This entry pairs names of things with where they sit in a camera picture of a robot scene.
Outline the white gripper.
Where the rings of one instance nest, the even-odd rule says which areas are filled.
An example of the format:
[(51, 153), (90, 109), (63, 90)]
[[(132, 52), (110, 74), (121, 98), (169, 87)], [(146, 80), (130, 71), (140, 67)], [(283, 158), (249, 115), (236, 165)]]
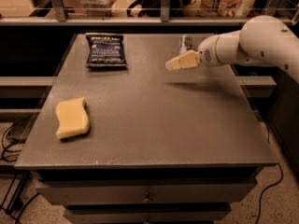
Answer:
[(165, 63), (167, 70), (179, 70), (197, 67), (200, 63), (206, 67), (216, 67), (221, 66), (221, 62), (217, 56), (217, 42), (219, 40), (219, 35), (213, 35), (206, 38), (198, 46), (198, 52), (194, 50), (188, 50), (179, 56), (174, 57), (173, 59)]

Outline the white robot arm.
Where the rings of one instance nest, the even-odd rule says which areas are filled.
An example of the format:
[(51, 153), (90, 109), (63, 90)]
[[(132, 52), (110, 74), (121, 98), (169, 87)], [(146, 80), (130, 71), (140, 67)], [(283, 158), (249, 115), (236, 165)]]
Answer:
[(168, 70), (227, 64), (275, 66), (299, 82), (299, 38), (275, 17), (261, 15), (231, 33), (206, 38), (165, 63)]

